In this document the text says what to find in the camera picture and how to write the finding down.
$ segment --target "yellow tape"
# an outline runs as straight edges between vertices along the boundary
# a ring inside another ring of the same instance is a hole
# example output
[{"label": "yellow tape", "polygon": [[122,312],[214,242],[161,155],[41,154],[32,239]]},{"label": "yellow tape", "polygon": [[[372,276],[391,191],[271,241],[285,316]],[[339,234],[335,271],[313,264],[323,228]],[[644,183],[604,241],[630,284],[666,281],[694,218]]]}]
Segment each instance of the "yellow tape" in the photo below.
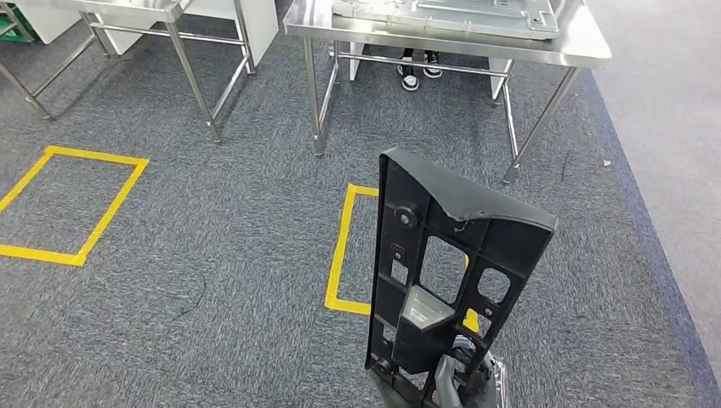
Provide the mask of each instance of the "yellow tape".
[{"label": "yellow tape", "polygon": [[126,180],[122,185],[120,191],[118,191],[116,197],[113,199],[108,209],[105,210],[105,213],[100,218],[100,221],[95,225],[95,228],[93,228],[90,236],[87,240],[85,240],[77,253],[52,252],[44,251],[42,249],[0,244],[0,255],[52,262],[54,264],[82,266],[85,264],[85,257],[88,255],[88,252],[90,252],[95,243],[98,241],[100,235],[110,223],[111,219],[117,212],[117,209],[130,192],[130,189],[133,187],[135,182],[138,181],[138,177],[140,177],[140,174],[145,169],[145,166],[148,165],[149,161],[138,157],[119,156],[100,151],[71,149],[68,147],[50,145],[45,149],[45,152],[40,159],[38,159],[35,164],[30,167],[20,181],[18,181],[18,183],[10,189],[10,192],[8,192],[8,194],[0,200],[0,212],[25,188],[28,183],[30,183],[32,178],[37,175],[40,169],[45,166],[53,155],[81,157],[84,159],[101,160],[103,162],[113,162],[135,166],[135,169],[130,173],[130,177],[128,177],[128,180]]},{"label": "yellow tape", "polygon": [[[343,210],[341,211],[340,215],[340,230],[338,232],[338,241],[336,242],[336,247],[333,251],[331,272],[328,276],[325,305],[329,309],[368,316],[371,314],[371,305],[369,303],[338,299],[338,283],[340,282],[340,274],[343,269],[345,247],[348,243],[350,219],[353,216],[353,205],[355,204],[356,195],[378,197],[378,189],[348,183],[348,189],[345,193],[345,200],[343,201]],[[463,254],[463,261],[466,267],[468,267],[468,256],[466,254]],[[465,319],[463,320],[463,325],[466,326],[469,330],[477,332],[478,314],[474,310],[469,309]]]},{"label": "yellow tape", "polygon": [[43,251],[42,249],[31,249],[22,246],[0,244],[0,255],[8,257],[33,259],[36,261],[52,262],[53,264],[65,264],[81,266],[85,263],[85,257],[79,257],[74,253],[60,253]]},{"label": "yellow tape", "polygon": [[8,206],[8,204],[20,194],[22,189],[25,188],[25,186],[30,183],[30,180],[32,180],[33,177],[37,174],[37,172],[40,171],[40,169],[45,166],[45,163],[50,160],[50,156],[52,156],[52,153],[48,153],[45,151],[45,153],[40,156],[40,159],[38,159],[35,164],[30,167],[30,170],[25,173],[25,175],[18,181],[18,184],[14,185],[12,189],[10,189],[10,192],[3,197],[2,200],[0,200],[0,211],[4,210],[5,207]]}]

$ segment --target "green crate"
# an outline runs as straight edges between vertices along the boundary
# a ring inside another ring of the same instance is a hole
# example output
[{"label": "green crate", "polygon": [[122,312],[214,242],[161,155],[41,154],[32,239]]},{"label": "green crate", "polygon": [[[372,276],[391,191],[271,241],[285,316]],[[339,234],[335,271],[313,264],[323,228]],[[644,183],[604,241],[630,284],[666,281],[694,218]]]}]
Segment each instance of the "green crate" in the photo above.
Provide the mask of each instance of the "green crate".
[{"label": "green crate", "polygon": [[[18,17],[18,20],[20,20],[20,23],[21,23],[23,26],[25,26],[25,28],[26,28],[27,31],[30,33],[30,35],[31,35],[33,38],[35,38],[36,40],[39,39],[38,36],[37,36],[37,34],[35,33],[35,30],[32,29],[32,27],[30,26],[30,24],[28,24],[25,16],[22,15],[22,13],[20,12],[20,10],[18,10],[18,8],[14,6],[14,4],[9,4],[9,6],[10,6],[10,9],[13,10],[13,14],[15,14],[15,15]],[[10,18],[9,18],[7,15],[5,15],[5,14],[0,14],[0,29],[3,29],[4,27],[6,27],[7,25],[12,24],[12,23],[13,23],[13,22],[10,20]],[[14,28],[14,29],[6,32],[5,34],[3,34],[3,35],[0,37],[0,40],[3,40],[3,41],[14,41],[14,42],[17,42],[17,43],[24,43],[24,42],[25,42],[25,39],[22,37],[22,34],[20,34],[20,30],[18,30],[17,28]]]}]

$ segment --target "gray floor border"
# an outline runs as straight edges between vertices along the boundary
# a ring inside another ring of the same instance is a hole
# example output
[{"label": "gray floor border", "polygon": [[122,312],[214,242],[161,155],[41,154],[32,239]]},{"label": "gray floor border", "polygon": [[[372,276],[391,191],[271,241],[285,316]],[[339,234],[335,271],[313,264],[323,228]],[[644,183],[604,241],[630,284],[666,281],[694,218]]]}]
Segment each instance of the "gray floor border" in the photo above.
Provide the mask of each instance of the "gray floor border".
[{"label": "gray floor border", "polygon": [[684,354],[696,396],[703,408],[721,407],[721,389],[718,388],[716,377],[708,363],[706,350],[703,348],[684,297],[673,277],[671,265],[666,259],[666,253],[663,251],[661,241],[659,241],[656,229],[651,222],[639,186],[636,184],[636,178],[623,153],[621,142],[605,108],[598,84],[590,71],[584,71],[578,79],[587,91],[591,114],[599,127],[602,142],[614,163],[619,186],[628,202],[628,209],[639,232],[640,246],[652,268],[656,289],[661,294],[673,332],[676,334],[678,345]]}]

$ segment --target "sneaker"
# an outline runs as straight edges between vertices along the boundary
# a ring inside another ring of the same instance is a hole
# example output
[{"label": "sneaker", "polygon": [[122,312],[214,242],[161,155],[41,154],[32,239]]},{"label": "sneaker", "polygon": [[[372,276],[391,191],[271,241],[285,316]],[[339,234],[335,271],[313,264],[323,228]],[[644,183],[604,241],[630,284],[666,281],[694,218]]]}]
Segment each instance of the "sneaker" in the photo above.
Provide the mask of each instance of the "sneaker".
[{"label": "sneaker", "polygon": [[[423,53],[423,62],[426,64],[438,64],[438,51],[426,51]],[[435,68],[423,68],[423,74],[428,78],[440,78],[443,71]]]},{"label": "sneaker", "polygon": [[[411,57],[403,57],[403,60],[406,61],[413,61],[413,58]],[[398,73],[403,79],[400,81],[400,84],[403,85],[403,89],[406,91],[415,91],[418,89],[418,78],[416,78],[415,75],[413,75],[413,67],[410,65],[398,65],[397,67]]]}]

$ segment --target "stainless steel table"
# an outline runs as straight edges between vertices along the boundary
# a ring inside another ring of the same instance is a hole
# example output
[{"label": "stainless steel table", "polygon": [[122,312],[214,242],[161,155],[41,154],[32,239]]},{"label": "stainless steel table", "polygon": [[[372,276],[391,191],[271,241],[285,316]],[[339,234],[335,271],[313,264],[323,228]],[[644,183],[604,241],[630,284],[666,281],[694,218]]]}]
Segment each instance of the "stainless steel table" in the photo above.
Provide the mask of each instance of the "stainless steel table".
[{"label": "stainless steel table", "polygon": [[[42,113],[43,118],[49,119],[51,118],[50,114],[43,105],[37,101],[37,96],[40,95],[40,93],[42,93],[55,79],[57,79],[57,77],[95,41],[98,41],[98,44],[102,47],[105,56],[107,58],[112,58],[114,54],[112,51],[113,47],[109,44],[107,36],[105,36],[106,31],[132,32],[169,37],[175,47],[175,52],[180,59],[180,64],[183,66],[185,75],[188,77],[193,94],[195,95],[198,105],[201,108],[204,122],[210,128],[211,139],[213,142],[219,144],[221,143],[221,139],[216,127],[215,119],[225,104],[225,101],[228,99],[228,96],[235,86],[241,72],[246,70],[248,74],[254,74],[256,71],[255,63],[253,61],[253,53],[250,49],[250,42],[248,41],[247,28],[240,0],[233,0],[233,6],[235,8],[238,22],[238,38],[212,37],[188,32],[180,32],[175,22],[188,8],[188,6],[190,6],[192,1],[193,0],[13,0],[13,3],[23,3],[31,6],[47,6],[55,9],[76,10],[80,13],[82,20],[89,28],[90,36],[76,50],[74,50],[68,58],[60,64],[53,74],[51,74],[50,77],[46,79],[35,91],[31,92],[23,86],[22,83],[20,83],[20,80],[2,63],[0,63],[0,74],[6,76],[13,85],[15,85],[15,87],[25,95],[26,100]],[[0,10],[6,13],[9,11],[7,5],[3,3],[3,0],[0,0]],[[141,30],[121,25],[113,26],[102,24],[98,19],[99,15],[115,15],[128,20],[151,19],[161,21],[165,23],[167,29],[165,31],[157,29]],[[23,35],[26,39],[31,40],[29,35],[26,36],[26,32],[23,32]],[[220,99],[212,109],[209,108],[205,97],[202,95],[196,74],[190,66],[190,61],[185,53],[183,40],[232,44],[241,48],[241,62],[236,67],[233,76],[230,78],[230,81],[221,93]]]},{"label": "stainless steel table", "polygon": [[[574,79],[576,79],[579,69],[600,68],[610,60],[608,44],[606,44],[584,0],[552,0],[552,5],[559,22],[560,34],[554,40],[537,41],[346,18],[333,15],[331,11],[332,0],[294,0],[283,23],[287,35],[302,37],[304,40],[315,153],[318,156],[322,155],[326,147],[326,136],[323,134],[322,129],[325,124],[333,84],[338,75],[339,59],[414,65],[418,67],[429,65],[373,55],[334,52],[334,65],[330,83],[319,110],[315,86],[313,39],[320,38],[333,41],[334,50],[340,49],[338,47],[340,42],[352,42],[398,48],[433,49],[441,53],[500,58],[512,61],[505,71],[491,71],[454,65],[432,66],[444,71],[469,72],[502,78],[503,107],[506,111],[508,135],[514,158],[503,177],[503,181],[510,182],[518,172],[521,161],[528,154],[531,142],[540,133],[540,129],[546,126],[551,115],[558,109],[561,100],[568,92]],[[516,141],[508,89],[508,79],[516,60],[568,67],[559,86],[520,149]]]}]

